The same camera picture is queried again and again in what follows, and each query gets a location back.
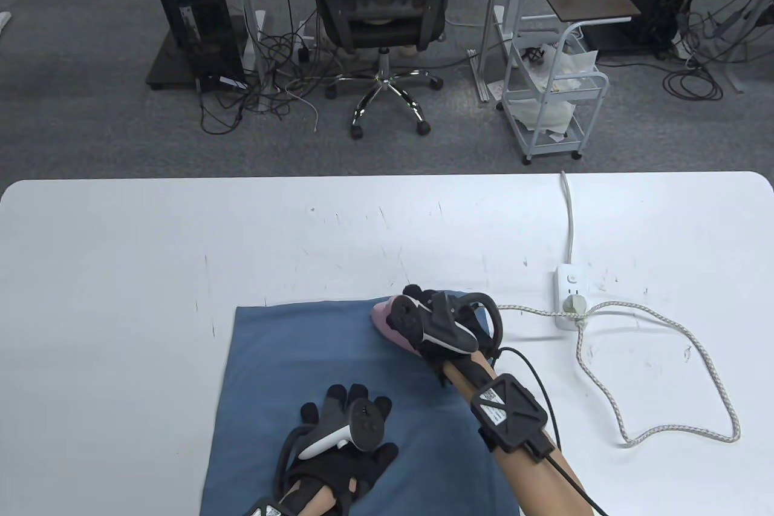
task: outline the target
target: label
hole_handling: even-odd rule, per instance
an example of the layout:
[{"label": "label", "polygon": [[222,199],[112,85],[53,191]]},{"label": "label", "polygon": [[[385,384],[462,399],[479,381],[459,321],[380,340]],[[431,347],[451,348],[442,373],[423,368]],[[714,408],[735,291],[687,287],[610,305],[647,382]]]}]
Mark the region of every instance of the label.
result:
[{"label": "label", "polygon": [[486,413],[487,416],[489,416],[489,419],[491,419],[492,423],[494,423],[495,425],[500,425],[501,423],[503,423],[503,421],[506,421],[506,419],[508,419],[508,414],[506,414],[506,412],[503,411],[502,409],[489,407],[488,405],[482,405],[481,409],[484,410],[484,413]]},{"label": "label", "polygon": [[500,403],[500,405],[506,404],[494,389],[489,389],[488,391],[484,391],[481,394],[481,399],[486,399],[488,402]]},{"label": "label", "polygon": [[[500,398],[494,389],[487,389],[481,395],[481,399],[486,399],[488,402],[500,403],[505,405],[506,403]],[[500,425],[503,421],[508,419],[508,414],[503,409],[497,409],[495,407],[489,407],[488,405],[482,405],[481,409],[487,414],[487,417],[492,420],[495,425]]]}]

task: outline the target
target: power strip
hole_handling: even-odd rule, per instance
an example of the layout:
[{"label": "power strip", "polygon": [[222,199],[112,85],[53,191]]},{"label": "power strip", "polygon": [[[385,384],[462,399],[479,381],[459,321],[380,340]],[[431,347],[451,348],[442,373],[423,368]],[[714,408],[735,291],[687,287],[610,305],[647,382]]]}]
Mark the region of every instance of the power strip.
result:
[{"label": "power strip", "polygon": [[[586,312],[588,296],[588,272],[586,268],[573,264],[561,264],[553,278],[557,312]],[[554,319],[561,330],[577,331],[575,320],[566,316]]]}]

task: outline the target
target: chair base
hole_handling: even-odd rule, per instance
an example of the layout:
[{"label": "chair base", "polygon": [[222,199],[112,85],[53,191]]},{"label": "chair base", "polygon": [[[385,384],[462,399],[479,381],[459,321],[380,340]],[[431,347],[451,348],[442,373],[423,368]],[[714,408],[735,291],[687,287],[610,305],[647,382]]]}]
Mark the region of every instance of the chair base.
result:
[{"label": "chair base", "polygon": [[429,71],[417,69],[408,71],[408,73],[390,73],[389,67],[389,49],[379,48],[379,70],[376,74],[340,74],[337,76],[331,84],[325,88],[325,96],[329,99],[335,99],[337,96],[337,87],[340,82],[352,82],[352,81],[365,81],[371,82],[371,88],[365,93],[360,102],[354,108],[352,114],[352,121],[349,127],[350,137],[353,139],[363,138],[363,129],[359,124],[360,118],[365,115],[368,105],[376,98],[378,93],[382,92],[382,88],[386,88],[389,92],[398,95],[409,110],[414,113],[414,117],[417,118],[417,134],[425,136],[431,131],[431,126],[428,121],[425,120],[422,113],[422,107],[417,101],[412,98],[403,88],[398,87],[395,83],[399,80],[410,79],[415,76],[424,76],[431,81],[431,88],[433,90],[441,90],[443,88],[443,80],[434,76]]}]

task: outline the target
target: blue towel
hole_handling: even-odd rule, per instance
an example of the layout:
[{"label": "blue towel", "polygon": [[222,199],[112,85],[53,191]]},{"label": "blue towel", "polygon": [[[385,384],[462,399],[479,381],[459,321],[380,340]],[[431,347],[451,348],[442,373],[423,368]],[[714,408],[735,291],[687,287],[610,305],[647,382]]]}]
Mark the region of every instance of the blue towel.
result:
[{"label": "blue towel", "polygon": [[279,450],[306,402],[363,383],[392,399],[385,442],[400,448],[352,516],[516,516],[470,408],[424,361],[371,324],[379,300],[237,309],[201,516],[243,516],[270,496]]}]

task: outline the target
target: desk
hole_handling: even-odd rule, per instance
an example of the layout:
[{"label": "desk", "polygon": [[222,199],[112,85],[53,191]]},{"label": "desk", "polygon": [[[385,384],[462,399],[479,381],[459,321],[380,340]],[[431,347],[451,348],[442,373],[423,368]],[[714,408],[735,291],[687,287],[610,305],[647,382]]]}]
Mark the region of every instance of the desk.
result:
[{"label": "desk", "polygon": [[[769,514],[771,186],[727,173],[571,175],[570,187],[592,298],[687,325],[743,427],[732,446],[660,434],[619,449],[574,336],[506,312],[506,342],[544,378],[573,469],[613,515]],[[14,184],[0,201],[0,512],[195,515],[236,306],[370,298],[410,280],[549,309],[566,237],[556,175]],[[605,316],[587,348],[631,431],[730,430],[679,335]],[[539,394],[513,356],[498,369]]]}]

